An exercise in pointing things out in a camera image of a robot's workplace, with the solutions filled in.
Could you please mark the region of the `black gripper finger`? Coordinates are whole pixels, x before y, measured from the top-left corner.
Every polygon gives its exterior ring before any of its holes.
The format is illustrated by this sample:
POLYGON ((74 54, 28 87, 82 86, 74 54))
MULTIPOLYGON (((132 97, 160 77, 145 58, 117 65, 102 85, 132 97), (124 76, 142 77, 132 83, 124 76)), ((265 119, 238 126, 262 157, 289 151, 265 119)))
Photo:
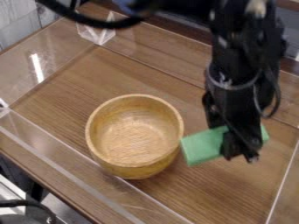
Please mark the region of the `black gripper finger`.
POLYGON ((228 161, 237 156, 242 156, 246 162, 252 164, 258 160, 260 149, 261 129, 250 129, 245 140, 242 140, 230 129, 224 131, 220 155, 228 161))

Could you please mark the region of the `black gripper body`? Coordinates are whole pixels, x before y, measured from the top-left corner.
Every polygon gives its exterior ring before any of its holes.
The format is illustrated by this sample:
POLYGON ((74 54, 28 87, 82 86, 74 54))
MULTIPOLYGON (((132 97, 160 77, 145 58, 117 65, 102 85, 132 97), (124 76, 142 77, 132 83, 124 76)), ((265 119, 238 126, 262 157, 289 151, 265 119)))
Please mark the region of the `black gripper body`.
POLYGON ((266 81, 257 80, 225 87, 214 80, 208 80, 201 99, 208 127, 213 129, 225 126, 237 144, 261 146, 260 119, 270 117, 276 112, 278 97, 274 109, 268 114, 262 113, 276 93, 280 93, 278 87, 266 81))

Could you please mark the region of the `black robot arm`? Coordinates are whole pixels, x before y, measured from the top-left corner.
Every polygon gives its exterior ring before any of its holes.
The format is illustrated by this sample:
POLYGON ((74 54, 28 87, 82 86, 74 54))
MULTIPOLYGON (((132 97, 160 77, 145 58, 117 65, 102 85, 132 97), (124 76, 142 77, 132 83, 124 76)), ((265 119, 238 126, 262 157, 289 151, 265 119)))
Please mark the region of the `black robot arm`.
POLYGON ((125 29, 158 12, 192 17, 208 26, 210 61, 201 97, 208 129, 181 139, 189 166, 214 158, 258 160, 268 140, 261 124, 276 113, 284 26, 276 0, 112 0, 126 17, 106 21, 74 11, 57 0, 37 0, 66 19, 94 28, 125 29))

